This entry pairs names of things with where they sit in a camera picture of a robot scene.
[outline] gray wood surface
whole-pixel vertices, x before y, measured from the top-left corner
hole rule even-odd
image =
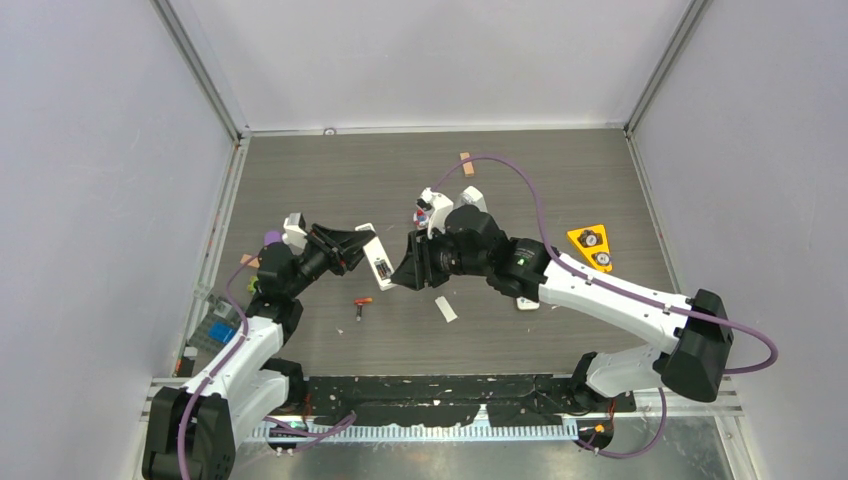
[[[551,238],[577,256],[565,232],[607,227],[613,273],[670,290],[645,200],[618,130],[414,133],[258,137],[250,148],[229,225],[216,289],[242,254],[255,253],[268,230],[291,212],[308,224],[353,229],[371,222],[399,264],[412,229],[414,201],[458,161],[460,152],[516,160],[546,204]],[[455,198],[468,185],[486,197],[509,236],[539,238],[531,196],[511,170],[476,162],[441,189]],[[248,274],[233,291],[246,301]],[[444,295],[459,318],[445,322],[434,304]],[[353,300],[371,296],[361,323]],[[366,264],[325,274],[300,297],[304,314],[279,356],[301,362],[307,375],[569,373],[592,350],[614,352],[641,342],[627,332],[566,308],[519,312],[479,277],[453,277],[438,289],[380,292]]]

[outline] white wall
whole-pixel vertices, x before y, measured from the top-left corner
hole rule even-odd
[[[623,124],[689,4],[183,1],[254,131]]]
[[[735,379],[767,478],[848,469],[846,46],[844,0],[715,1],[637,129],[683,285],[781,348]]]
[[[2,10],[0,477],[114,480],[231,147],[148,1]]]

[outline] white panel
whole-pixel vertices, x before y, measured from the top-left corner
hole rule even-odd
[[[689,0],[190,0],[250,128],[623,124]]]
[[[149,2],[2,11],[0,477],[122,478],[231,146]]]
[[[713,2],[637,131],[685,290],[781,348],[734,378],[766,478],[848,468],[846,26],[844,0]]]

